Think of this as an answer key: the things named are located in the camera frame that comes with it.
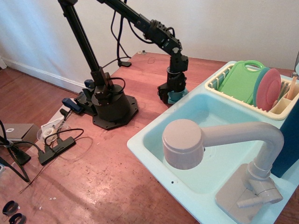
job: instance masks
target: cable clip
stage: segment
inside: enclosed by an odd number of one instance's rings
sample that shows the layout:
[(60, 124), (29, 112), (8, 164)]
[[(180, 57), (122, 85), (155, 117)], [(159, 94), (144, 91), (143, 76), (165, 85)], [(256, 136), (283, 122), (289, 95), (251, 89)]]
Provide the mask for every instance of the cable clip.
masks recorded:
[(5, 148), (10, 148), (14, 145), (14, 143), (10, 140), (8, 140), (9, 144), (8, 145), (4, 145)]
[(2, 213), (6, 216), (13, 215), (18, 210), (19, 204), (15, 201), (9, 201), (4, 206)]
[(26, 220), (26, 216), (21, 213), (16, 213), (9, 219), (9, 224), (25, 224)]

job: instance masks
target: light blue sink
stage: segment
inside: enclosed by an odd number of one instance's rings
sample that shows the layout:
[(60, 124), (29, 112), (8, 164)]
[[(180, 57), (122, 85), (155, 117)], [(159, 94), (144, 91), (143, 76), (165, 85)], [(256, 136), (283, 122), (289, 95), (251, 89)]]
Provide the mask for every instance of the light blue sink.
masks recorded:
[[(219, 72), (234, 62), (223, 66)], [(128, 141), (129, 149), (157, 180), (202, 224), (234, 224), (215, 202), (224, 183), (243, 163), (257, 155), (262, 143), (250, 141), (206, 147), (202, 162), (195, 168), (179, 170), (170, 166), (163, 154), (162, 133), (177, 119), (190, 119), (200, 127), (262, 121), (278, 128), (283, 120), (272, 120), (237, 103), (207, 91), (202, 83), (161, 114)], [(283, 201), (264, 205), (252, 223), (273, 223), (299, 185), (299, 161), (282, 178), (271, 175)]]

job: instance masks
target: green cutting board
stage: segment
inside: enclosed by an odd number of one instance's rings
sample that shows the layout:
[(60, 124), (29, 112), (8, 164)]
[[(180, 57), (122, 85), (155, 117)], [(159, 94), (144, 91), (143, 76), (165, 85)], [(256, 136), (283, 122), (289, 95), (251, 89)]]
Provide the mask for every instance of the green cutting board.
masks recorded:
[(229, 71), (218, 91), (247, 104), (253, 104), (253, 89), (265, 66), (258, 61), (238, 61)]

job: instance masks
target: black robotic arm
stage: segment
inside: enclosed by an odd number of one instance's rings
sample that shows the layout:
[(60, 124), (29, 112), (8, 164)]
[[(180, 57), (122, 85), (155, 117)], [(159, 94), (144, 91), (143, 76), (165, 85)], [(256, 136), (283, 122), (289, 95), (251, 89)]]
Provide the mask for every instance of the black robotic arm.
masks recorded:
[(97, 0), (105, 3), (126, 18), (129, 22), (142, 31), (145, 39), (153, 41), (159, 48), (170, 55), (170, 65), (167, 69), (167, 83), (158, 87), (158, 94), (164, 103), (168, 103), (170, 91), (182, 92), (186, 86), (184, 71), (188, 69), (188, 57), (181, 54), (182, 44), (171, 33), (170, 28), (157, 20), (149, 21), (142, 14), (138, 14), (127, 4), (120, 0)]
[[(93, 123), (112, 129), (127, 124), (137, 113), (137, 103), (134, 97), (126, 96), (123, 88), (115, 85), (109, 73), (99, 66), (91, 45), (78, 18), (74, 5), (78, 0), (58, 0), (70, 27), (81, 47), (81, 50), (91, 69), (93, 80), (86, 80), (87, 89), (75, 99), (85, 112), (93, 115)], [(151, 40), (159, 48), (170, 55), (170, 65), (167, 69), (167, 82), (158, 87), (158, 94), (164, 103), (169, 103), (169, 93), (178, 93), (174, 101), (186, 93), (186, 77), (184, 71), (188, 68), (188, 57), (181, 54), (181, 42), (175, 37), (173, 28), (167, 28), (161, 22), (148, 20), (138, 14), (121, 0), (97, 0), (105, 3), (118, 12), (134, 26), (143, 32), (145, 39)]]

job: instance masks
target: baseboard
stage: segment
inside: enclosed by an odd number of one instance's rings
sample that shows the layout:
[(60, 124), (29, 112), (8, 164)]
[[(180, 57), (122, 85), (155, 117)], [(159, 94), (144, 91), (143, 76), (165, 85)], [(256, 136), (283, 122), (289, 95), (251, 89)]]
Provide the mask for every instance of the baseboard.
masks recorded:
[(15, 62), (6, 58), (2, 58), (3, 62), (10, 68), (16, 69), (18, 71), (24, 72), (30, 76), (39, 78), (48, 83), (54, 84), (56, 86), (60, 86), (72, 92), (79, 93), (82, 91), (82, 88), (85, 88), (82, 83), (78, 83), (76, 81), (70, 80), (65, 77), (61, 77), (59, 75), (43, 71), (19, 62)]
[(6, 69), (6, 64), (4, 63), (4, 61), (2, 60), (2, 58), (0, 57), (0, 68), (2, 69)]

